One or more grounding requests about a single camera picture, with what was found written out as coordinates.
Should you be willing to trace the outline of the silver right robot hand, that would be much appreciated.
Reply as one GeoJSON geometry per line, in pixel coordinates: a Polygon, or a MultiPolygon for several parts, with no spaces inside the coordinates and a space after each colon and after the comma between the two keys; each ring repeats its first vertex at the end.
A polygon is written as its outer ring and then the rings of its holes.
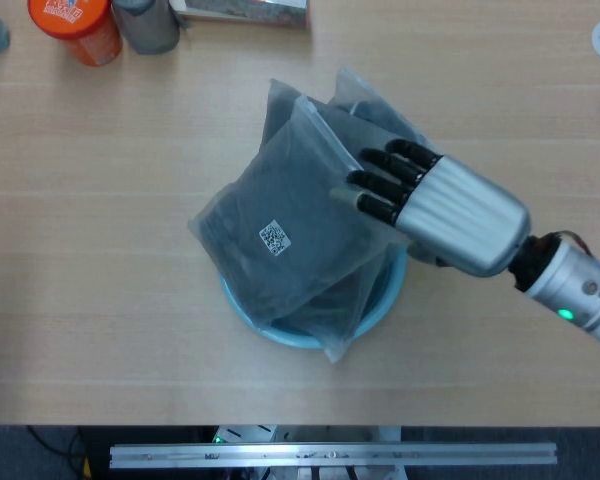
{"type": "Polygon", "coordinates": [[[406,235],[433,259],[475,277],[504,271],[530,234],[527,207],[462,162],[406,139],[365,148],[347,183],[355,207],[406,235]]]}

